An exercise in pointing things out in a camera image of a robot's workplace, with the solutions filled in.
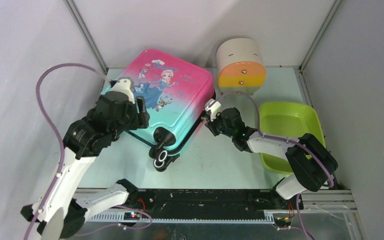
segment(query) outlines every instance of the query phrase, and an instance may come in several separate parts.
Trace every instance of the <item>white table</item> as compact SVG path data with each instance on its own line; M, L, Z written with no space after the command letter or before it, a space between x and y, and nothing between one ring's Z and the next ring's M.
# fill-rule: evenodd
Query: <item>white table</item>
M216 79L216 69L209 70ZM108 76L114 79L121 71L110 69ZM273 101L303 103L292 67L268 67L264 85L252 97L258 106ZM229 95L221 103L223 108L236 107L246 125L256 126L253 104L245 96ZM148 156L149 146L127 133L122 134L101 152L79 187L108 188L126 178L139 188L270 189L285 177L264 169L258 153L240 152L230 138L214 137L204 126L191 141L175 162L164 172L158 172Z

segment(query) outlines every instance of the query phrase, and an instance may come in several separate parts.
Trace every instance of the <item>green tray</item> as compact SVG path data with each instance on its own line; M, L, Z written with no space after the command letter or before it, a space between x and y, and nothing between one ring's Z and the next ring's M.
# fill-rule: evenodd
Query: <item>green tray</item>
M326 147L319 117L308 105L295 102L267 102L260 106L259 114L260 128L264 133L285 137L301 137L305 133L310 133ZM293 173L286 160L265 153L261 153L260 156L266 169L287 175Z

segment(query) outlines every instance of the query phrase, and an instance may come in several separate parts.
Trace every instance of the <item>robotic arm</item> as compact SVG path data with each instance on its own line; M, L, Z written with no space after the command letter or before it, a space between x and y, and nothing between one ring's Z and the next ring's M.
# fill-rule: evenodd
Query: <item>robotic arm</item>
M320 165L313 159L307 158L307 153L298 145L306 146L320 160L330 174L338 168L337 161L309 133L302 137L261 136L257 129L245 126L241 114L236 108L221 110L221 104L211 99L207 102L205 111L205 126L214 136L226 135L232 139L235 147L249 153L265 153L288 161L293 174L279 181L272 189L279 201L289 200L298 193L306 190L317 192L328 179Z
M69 238L89 218L124 204L129 194L138 190L123 179L93 196L73 198L80 180L103 148L118 140L123 131L148 127L150 116L145 101L138 97L135 102L131 86L132 82L128 78L111 82L111 91L101 95L95 107L85 117L68 127L63 139L64 165L56 182L51 183L54 188L46 204L38 209L43 199L41 196L38 202L26 205L21 210L21 214L29 222L38 211L37 231L42 236L44 232L56 231L61 232L58 238Z

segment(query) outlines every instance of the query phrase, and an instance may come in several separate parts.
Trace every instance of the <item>pink and teal suitcase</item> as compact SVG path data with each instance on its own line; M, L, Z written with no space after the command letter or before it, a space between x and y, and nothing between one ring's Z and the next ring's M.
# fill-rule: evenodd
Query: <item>pink and teal suitcase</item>
M215 97L213 75L182 59L148 49L120 78L133 81L134 97L144 98L150 116L148 128L128 133L150 146L154 167L164 171L201 127L204 106Z

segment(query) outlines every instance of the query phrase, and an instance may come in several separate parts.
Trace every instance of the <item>elsa character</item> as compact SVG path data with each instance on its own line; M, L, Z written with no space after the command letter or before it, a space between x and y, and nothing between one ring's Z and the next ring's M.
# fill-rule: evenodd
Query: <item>elsa character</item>
M171 88L174 85L179 84L173 82L170 84L170 80L174 76L173 70L166 69L162 71L161 78L157 81L150 81L147 83L141 83L143 85L137 85L134 88L134 97L142 96L145 99L145 105L147 109L155 109L158 107L158 101L163 93L164 88ZM159 84L158 86L151 87L151 84Z

